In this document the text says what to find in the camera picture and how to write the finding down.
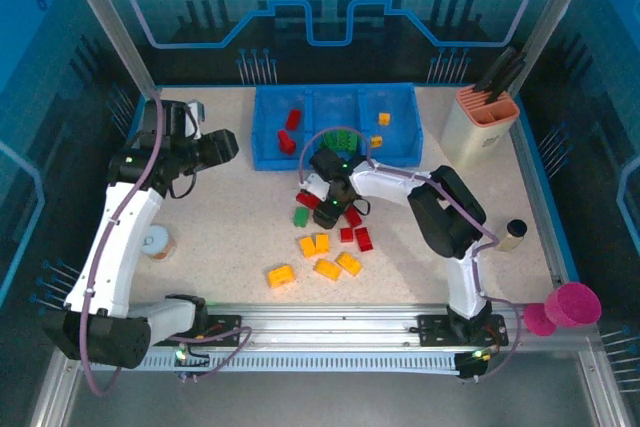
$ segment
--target red lego brick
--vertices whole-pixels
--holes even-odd
[[[287,155],[293,155],[296,151],[296,143],[291,140],[291,137],[284,129],[278,131],[278,147],[280,152]]]
[[[291,112],[289,112],[289,117],[287,117],[287,122],[284,124],[285,129],[296,130],[298,128],[298,124],[300,123],[301,117],[302,117],[301,110],[291,109]]]
[[[373,243],[371,243],[371,237],[369,237],[369,231],[366,227],[360,227],[355,230],[356,242],[360,248],[360,252],[366,252],[367,250],[373,250]]]
[[[353,242],[353,229],[351,227],[340,229],[340,242],[343,244]]]
[[[313,194],[310,194],[309,192],[304,191],[298,192],[298,195],[296,195],[296,200],[305,207],[310,208],[311,210],[316,210],[316,207],[320,203],[319,198],[317,198]]]
[[[353,229],[362,224],[360,214],[353,205],[350,205],[347,211],[344,213],[344,218],[347,219],[347,223]]]

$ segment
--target pink cup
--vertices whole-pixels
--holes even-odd
[[[551,293],[544,303],[544,312],[560,327],[593,324],[602,315],[598,296],[580,282],[569,282]]]
[[[547,337],[556,331],[556,325],[544,313],[544,304],[527,305],[522,318],[527,329],[540,337]]]

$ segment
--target knife block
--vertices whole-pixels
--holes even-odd
[[[456,93],[440,138],[442,151],[457,168],[491,157],[520,115],[520,109],[506,92],[495,102],[485,104],[490,94],[472,92],[473,87]]]

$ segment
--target green lego brick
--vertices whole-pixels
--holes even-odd
[[[296,207],[296,212],[293,214],[293,225],[296,227],[306,227],[309,220],[309,209],[306,207]]]

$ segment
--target blue plastic tray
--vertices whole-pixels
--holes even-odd
[[[291,109],[302,110],[302,119],[296,131],[288,131],[296,142],[296,151],[289,156],[278,149],[277,132],[284,129]],[[391,114],[388,126],[378,124],[380,112]],[[316,132],[341,125],[367,138],[381,135],[382,146],[371,151],[379,162],[420,165],[423,134],[413,84],[345,84],[258,87],[251,132],[254,167],[295,170],[302,148]],[[314,149],[319,143],[320,139],[314,142]]]

